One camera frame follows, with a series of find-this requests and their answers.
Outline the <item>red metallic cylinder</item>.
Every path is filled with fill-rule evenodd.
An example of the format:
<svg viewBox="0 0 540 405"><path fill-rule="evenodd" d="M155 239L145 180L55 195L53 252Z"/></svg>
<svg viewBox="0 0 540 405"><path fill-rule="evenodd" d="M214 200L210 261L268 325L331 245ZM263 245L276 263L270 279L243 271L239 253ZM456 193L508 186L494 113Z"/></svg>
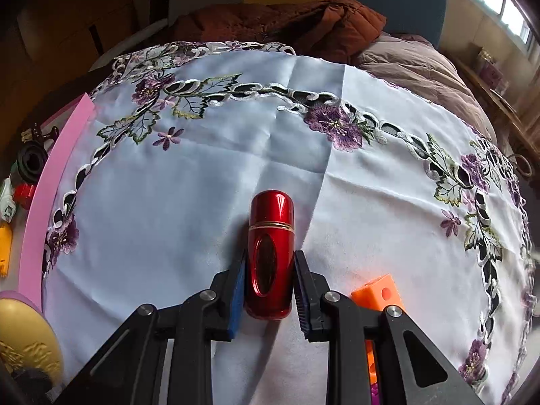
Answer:
<svg viewBox="0 0 540 405"><path fill-rule="evenodd" d="M244 307L261 320L281 320L291 310L295 246L292 198L279 190L257 194L251 203Z"/></svg>

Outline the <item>yellow-orange plastic piece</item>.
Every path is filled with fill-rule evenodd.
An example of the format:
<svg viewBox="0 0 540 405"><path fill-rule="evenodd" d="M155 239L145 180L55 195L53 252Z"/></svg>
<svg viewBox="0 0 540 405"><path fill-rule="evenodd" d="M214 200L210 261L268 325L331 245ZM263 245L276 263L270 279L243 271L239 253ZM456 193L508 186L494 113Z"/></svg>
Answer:
<svg viewBox="0 0 540 405"><path fill-rule="evenodd" d="M6 278L10 267L13 232L10 225L1 221L0 224L0 277Z"/></svg>

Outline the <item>green white plug-in adapter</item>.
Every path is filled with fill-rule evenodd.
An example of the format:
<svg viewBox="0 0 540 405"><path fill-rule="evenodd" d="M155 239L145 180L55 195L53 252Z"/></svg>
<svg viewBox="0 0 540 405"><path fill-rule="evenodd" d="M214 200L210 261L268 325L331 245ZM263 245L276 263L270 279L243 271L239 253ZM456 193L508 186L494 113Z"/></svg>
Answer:
<svg viewBox="0 0 540 405"><path fill-rule="evenodd" d="M14 187L10 178L6 178L1 187L0 211L1 219L10 223L17 213L17 203L14 201Z"/></svg>

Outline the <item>black grey cylinder cup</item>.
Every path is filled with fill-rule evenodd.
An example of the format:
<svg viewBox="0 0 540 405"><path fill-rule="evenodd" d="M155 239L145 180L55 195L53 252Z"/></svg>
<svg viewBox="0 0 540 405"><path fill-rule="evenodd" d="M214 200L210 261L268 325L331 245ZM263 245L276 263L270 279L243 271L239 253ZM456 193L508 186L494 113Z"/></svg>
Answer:
<svg viewBox="0 0 540 405"><path fill-rule="evenodd" d="M36 185L48 160L42 144L35 141L24 143L18 151L18 174L30 185Z"/></svg>

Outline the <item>brown studded round object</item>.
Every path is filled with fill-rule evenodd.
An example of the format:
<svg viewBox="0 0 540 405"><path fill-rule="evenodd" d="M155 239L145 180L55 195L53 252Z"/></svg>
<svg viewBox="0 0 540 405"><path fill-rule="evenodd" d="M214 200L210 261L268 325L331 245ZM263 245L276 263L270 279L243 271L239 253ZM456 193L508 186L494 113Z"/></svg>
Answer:
<svg viewBox="0 0 540 405"><path fill-rule="evenodd" d="M48 140L55 142L58 137L59 128L57 126L53 126L48 133L43 134L41 128L37 124L33 124L31 128L28 128L21 133L21 142L28 143L30 141L34 141L39 144L43 144Z"/></svg>

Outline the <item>orange plastic block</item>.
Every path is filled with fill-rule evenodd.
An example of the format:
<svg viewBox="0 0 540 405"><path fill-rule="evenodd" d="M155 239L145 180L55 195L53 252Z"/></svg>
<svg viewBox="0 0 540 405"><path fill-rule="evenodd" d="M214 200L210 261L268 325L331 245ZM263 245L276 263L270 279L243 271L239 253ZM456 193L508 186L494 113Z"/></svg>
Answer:
<svg viewBox="0 0 540 405"><path fill-rule="evenodd" d="M351 300L357 306L382 312L388 305L396 305L405 308L396 283L391 274L387 273L368 281L359 289L351 293ZM366 352L371 386L377 383L376 366L373 353L373 341L366 340Z"/></svg>

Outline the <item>magenta plastic piece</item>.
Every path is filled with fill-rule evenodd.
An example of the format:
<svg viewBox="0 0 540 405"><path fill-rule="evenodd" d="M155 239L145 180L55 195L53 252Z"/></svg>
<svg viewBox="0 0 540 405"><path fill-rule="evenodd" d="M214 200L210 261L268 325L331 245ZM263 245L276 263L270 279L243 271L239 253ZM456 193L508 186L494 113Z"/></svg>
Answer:
<svg viewBox="0 0 540 405"><path fill-rule="evenodd" d="M377 382L371 384L371 404L372 405L379 405L380 404L379 388L378 388L378 383Z"/></svg>

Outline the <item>floral embroidered white tablecloth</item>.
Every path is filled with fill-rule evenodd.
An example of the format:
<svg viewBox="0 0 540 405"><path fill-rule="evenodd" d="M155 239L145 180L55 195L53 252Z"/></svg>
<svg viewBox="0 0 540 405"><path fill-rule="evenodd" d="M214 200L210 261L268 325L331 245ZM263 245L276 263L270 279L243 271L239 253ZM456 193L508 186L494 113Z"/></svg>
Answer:
<svg viewBox="0 0 540 405"><path fill-rule="evenodd" d="M181 43L115 60L90 94L49 216L43 310L70 382L144 303L243 260L237 337L211 347L217 404L322 404L288 276L391 275L486 404L523 378L536 299L528 216L484 130L410 90L277 44Z"/></svg>

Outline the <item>yellow embossed round object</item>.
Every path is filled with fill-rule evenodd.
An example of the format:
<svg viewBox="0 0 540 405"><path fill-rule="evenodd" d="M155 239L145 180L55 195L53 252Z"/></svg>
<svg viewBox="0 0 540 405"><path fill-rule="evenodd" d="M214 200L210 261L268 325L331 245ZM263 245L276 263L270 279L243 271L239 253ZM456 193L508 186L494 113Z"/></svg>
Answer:
<svg viewBox="0 0 540 405"><path fill-rule="evenodd" d="M35 309L12 298L1 300L1 360L8 369L38 369L53 386L63 377L63 357L58 339L46 319Z"/></svg>

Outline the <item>pink shallow tray box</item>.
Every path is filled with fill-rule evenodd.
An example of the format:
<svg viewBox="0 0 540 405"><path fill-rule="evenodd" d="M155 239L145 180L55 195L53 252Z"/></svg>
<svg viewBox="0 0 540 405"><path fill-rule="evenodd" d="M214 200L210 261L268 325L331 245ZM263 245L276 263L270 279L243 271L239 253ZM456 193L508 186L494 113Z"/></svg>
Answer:
<svg viewBox="0 0 540 405"><path fill-rule="evenodd" d="M43 251L54 197L75 143L87 122L95 116L94 103L86 93L65 109L72 114L51 148L27 213L18 260L17 287L1 292L1 297L24 302L39 313L42 311Z"/></svg>

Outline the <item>mauve pillow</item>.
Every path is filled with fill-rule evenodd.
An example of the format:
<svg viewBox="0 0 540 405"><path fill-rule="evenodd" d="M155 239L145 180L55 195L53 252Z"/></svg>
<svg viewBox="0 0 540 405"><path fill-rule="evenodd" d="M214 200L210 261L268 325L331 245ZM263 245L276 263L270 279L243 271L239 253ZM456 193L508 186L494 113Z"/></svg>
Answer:
<svg viewBox="0 0 540 405"><path fill-rule="evenodd" d="M446 108L492 143L497 142L488 115L454 64L423 37L383 32L351 64Z"/></svg>

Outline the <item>wooden side shelf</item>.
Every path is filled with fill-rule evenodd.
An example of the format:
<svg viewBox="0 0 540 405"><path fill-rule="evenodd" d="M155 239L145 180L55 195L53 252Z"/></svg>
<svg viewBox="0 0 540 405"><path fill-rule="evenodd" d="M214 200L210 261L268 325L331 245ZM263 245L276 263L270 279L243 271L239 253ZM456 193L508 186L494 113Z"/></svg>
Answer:
<svg viewBox="0 0 540 405"><path fill-rule="evenodd" d="M520 119L511 107L507 106L504 99L492 91L472 68L450 52L445 51L444 54L454 64L459 76L485 110L496 131L498 142L508 143L514 152L525 156L533 166L533 170L539 167L539 149L526 135Z"/></svg>

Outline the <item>rust red quilted jacket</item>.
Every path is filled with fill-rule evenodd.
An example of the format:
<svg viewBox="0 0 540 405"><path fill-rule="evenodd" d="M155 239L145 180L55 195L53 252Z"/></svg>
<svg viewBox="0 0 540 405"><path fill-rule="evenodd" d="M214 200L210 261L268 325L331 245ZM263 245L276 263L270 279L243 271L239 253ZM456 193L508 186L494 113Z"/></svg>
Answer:
<svg viewBox="0 0 540 405"><path fill-rule="evenodd" d="M179 17L171 38L279 42L303 56L349 64L376 40L386 17L357 0L210 5Z"/></svg>

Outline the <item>purple gift box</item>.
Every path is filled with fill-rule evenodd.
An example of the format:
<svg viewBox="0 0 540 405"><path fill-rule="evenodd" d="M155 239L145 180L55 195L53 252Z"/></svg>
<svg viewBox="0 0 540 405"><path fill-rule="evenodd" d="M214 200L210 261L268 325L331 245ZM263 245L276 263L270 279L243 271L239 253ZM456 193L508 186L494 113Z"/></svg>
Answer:
<svg viewBox="0 0 540 405"><path fill-rule="evenodd" d="M494 57L487 52L486 49L481 49L476 59L476 69L480 78L491 88L496 89L503 80L504 75L497 67L497 62Z"/></svg>

